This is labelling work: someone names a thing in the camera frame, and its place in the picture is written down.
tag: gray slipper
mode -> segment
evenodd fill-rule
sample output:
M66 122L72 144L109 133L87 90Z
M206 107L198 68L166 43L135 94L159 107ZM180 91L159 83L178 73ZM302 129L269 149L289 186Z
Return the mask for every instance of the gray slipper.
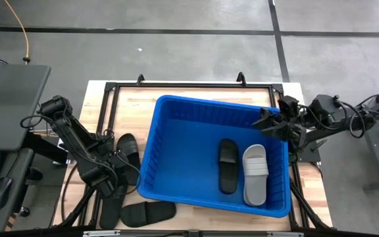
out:
M251 206L262 205L267 197L266 149L259 144L248 147L243 153L242 164L245 176L243 200Z

